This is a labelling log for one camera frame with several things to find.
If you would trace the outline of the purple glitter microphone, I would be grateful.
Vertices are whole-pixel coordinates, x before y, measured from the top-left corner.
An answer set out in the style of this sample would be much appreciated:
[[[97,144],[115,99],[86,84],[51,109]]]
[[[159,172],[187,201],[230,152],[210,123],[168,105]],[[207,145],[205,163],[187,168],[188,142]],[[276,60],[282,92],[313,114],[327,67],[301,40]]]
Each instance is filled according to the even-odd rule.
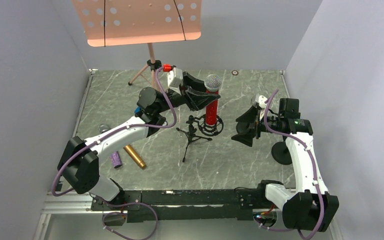
[[[98,131],[100,134],[103,134],[109,130],[111,130],[111,127],[106,123],[102,123],[98,126]],[[118,169],[123,165],[118,151],[111,154],[110,160],[114,169]]]

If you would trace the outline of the red glitter microphone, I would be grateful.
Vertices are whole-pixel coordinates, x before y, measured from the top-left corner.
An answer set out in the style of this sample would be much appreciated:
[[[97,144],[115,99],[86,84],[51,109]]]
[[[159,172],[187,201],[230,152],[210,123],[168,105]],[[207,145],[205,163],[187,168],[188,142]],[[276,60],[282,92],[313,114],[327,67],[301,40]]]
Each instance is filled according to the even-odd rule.
[[[222,79],[216,74],[208,75],[204,80],[204,86],[207,93],[218,94],[222,85]],[[217,123],[218,101],[214,100],[206,107],[205,123],[213,126]]]

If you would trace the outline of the black tripod shock-mount stand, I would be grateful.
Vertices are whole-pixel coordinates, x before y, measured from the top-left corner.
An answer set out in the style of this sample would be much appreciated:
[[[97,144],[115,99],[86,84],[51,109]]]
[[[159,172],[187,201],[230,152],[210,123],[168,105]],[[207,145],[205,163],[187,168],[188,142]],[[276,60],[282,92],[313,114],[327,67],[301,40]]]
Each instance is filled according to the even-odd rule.
[[[206,122],[205,114],[200,117],[190,115],[185,123],[187,124],[187,130],[178,127],[175,128],[176,131],[183,133],[187,139],[187,144],[181,161],[182,163],[186,161],[188,148],[192,143],[198,140],[212,141],[213,137],[218,136],[224,130],[224,122],[218,115],[216,116],[214,125],[210,125]]]

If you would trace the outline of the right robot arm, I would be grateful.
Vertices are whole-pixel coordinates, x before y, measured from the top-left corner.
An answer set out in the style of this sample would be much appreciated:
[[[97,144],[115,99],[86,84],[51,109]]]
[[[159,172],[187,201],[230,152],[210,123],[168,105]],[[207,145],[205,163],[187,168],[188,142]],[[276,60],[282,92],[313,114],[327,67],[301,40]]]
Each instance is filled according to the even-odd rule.
[[[262,133],[281,135],[283,140],[272,146],[271,155],[276,162],[293,166],[295,192],[276,180],[262,180],[256,191],[281,210],[286,228],[325,232],[339,208],[339,199],[329,193],[320,174],[312,125],[301,118],[298,99],[282,98],[279,111],[272,115],[269,103],[268,98],[257,95],[235,120],[237,134],[231,139],[252,147]]]

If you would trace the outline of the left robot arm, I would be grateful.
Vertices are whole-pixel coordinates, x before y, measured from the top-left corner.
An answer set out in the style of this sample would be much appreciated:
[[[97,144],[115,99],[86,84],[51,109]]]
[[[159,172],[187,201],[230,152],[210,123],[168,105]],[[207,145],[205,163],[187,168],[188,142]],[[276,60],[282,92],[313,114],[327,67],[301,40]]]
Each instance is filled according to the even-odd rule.
[[[90,193],[110,206],[125,203],[125,191],[113,179],[100,174],[100,161],[135,141],[148,138],[160,129],[176,125],[175,108],[187,105],[191,111],[200,111],[220,99],[218,93],[208,92],[202,80],[181,72],[176,88],[164,90],[159,80],[158,89],[145,87],[139,92],[134,115],[121,125],[87,139],[72,137],[66,144],[57,165],[52,183],[52,194],[60,177],[77,194]]]

